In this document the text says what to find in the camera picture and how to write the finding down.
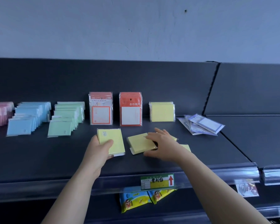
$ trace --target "green price tag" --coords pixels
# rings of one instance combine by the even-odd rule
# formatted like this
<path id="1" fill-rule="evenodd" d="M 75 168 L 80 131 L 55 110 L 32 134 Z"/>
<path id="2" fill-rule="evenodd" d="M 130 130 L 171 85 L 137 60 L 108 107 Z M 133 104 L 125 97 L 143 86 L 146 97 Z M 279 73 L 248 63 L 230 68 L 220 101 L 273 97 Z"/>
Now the green price tag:
<path id="1" fill-rule="evenodd" d="M 141 177 L 141 190 L 174 187 L 174 174 L 159 174 Z"/>

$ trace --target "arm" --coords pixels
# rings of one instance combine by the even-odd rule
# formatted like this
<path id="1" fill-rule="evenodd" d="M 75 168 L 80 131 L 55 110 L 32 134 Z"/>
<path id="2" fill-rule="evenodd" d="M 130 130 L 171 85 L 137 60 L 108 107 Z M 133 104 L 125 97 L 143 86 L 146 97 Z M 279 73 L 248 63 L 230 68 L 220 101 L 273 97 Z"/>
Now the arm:
<path id="1" fill-rule="evenodd" d="M 84 223 L 91 188 L 99 177 L 113 141 L 100 145 L 97 135 L 93 136 L 76 173 L 65 185 L 42 224 Z"/>
<path id="2" fill-rule="evenodd" d="M 269 223 L 249 202 L 204 165 L 193 153 L 156 128 L 147 139 L 158 143 L 145 156 L 176 162 L 185 172 L 212 223 Z"/>

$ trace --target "red sticky note package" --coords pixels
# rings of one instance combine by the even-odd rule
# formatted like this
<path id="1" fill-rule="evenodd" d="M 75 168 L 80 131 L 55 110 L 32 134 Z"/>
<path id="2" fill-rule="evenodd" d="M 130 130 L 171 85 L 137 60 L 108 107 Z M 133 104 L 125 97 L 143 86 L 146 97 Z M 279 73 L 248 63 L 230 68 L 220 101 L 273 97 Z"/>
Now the red sticky note package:
<path id="1" fill-rule="evenodd" d="M 119 93 L 120 126 L 142 126 L 142 94 Z"/>
<path id="2" fill-rule="evenodd" d="M 90 92 L 89 109 L 91 125 L 113 124 L 112 92 Z"/>
<path id="3" fill-rule="evenodd" d="M 0 126 L 8 123 L 8 118 L 13 116 L 13 102 L 0 102 Z"/>

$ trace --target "forearm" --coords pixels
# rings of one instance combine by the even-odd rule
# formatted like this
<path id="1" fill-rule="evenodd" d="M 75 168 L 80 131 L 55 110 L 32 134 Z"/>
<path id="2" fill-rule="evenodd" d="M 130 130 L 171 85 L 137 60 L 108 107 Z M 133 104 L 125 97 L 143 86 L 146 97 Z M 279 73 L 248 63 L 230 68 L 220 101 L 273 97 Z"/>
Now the forearm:
<path id="1" fill-rule="evenodd" d="M 56 199 L 42 224 L 84 223 L 95 177 L 78 169 Z"/>
<path id="2" fill-rule="evenodd" d="M 194 154 L 186 151 L 178 164 L 212 223 L 269 223 Z"/>

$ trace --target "red arrow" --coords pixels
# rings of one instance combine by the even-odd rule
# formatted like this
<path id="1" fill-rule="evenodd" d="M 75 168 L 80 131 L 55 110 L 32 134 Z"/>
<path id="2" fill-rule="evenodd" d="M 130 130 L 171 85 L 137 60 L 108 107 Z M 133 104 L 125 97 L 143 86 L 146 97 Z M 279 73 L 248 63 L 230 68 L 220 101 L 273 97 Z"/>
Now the red arrow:
<path id="1" fill-rule="evenodd" d="M 169 185 L 172 185 L 172 181 L 173 181 L 172 176 L 169 177 L 169 181 L 170 181 L 170 184 L 169 184 Z"/>

